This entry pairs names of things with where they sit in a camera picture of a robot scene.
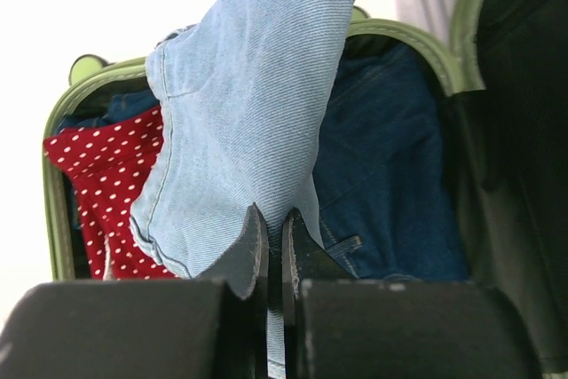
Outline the dark blue jeans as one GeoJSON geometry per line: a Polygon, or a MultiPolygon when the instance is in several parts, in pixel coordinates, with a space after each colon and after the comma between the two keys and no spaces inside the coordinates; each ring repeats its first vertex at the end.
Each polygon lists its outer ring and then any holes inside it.
{"type": "Polygon", "coordinates": [[[101,113],[90,111],[86,114],[64,116],[59,122],[56,133],[74,128],[100,128],[124,122],[159,105],[159,100],[150,90],[114,95],[101,113]]]}
{"type": "Polygon", "coordinates": [[[410,47],[342,60],[313,171],[327,253],[359,279],[468,279],[443,154],[410,47]]]}

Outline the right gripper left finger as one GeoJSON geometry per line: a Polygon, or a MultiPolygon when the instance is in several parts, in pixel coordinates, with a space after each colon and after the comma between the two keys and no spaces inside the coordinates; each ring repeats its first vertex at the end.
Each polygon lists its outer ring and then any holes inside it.
{"type": "Polygon", "coordinates": [[[193,280],[72,280],[30,289],[1,334],[4,378],[264,378],[268,242],[247,210],[193,280]]]}

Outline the red polka dot garment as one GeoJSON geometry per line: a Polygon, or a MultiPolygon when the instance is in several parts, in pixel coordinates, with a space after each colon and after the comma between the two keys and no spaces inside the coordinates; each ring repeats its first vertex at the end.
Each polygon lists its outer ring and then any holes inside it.
{"type": "Polygon", "coordinates": [[[130,207],[161,151],[162,129],[160,108],[153,107],[99,128],[67,128],[43,141],[46,157],[74,190],[75,212],[95,280],[177,277],[145,254],[130,230],[130,207]]]}

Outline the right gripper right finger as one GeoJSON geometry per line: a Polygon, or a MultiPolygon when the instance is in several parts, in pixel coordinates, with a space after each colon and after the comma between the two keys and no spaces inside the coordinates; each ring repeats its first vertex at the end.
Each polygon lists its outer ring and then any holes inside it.
{"type": "Polygon", "coordinates": [[[525,324],[496,288],[356,280],[293,209],[282,227],[290,378],[538,378],[525,324]]]}

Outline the light blue cloth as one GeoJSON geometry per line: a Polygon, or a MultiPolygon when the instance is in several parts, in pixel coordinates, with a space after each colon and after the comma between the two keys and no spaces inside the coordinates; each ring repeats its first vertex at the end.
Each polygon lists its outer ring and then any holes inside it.
{"type": "Polygon", "coordinates": [[[257,206],[268,232],[267,370],[285,376],[281,227],[299,209],[320,240],[312,171],[355,0],[216,0],[146,59],[162,148],[130,208],[138,247],[193,279],[257,206]]]}

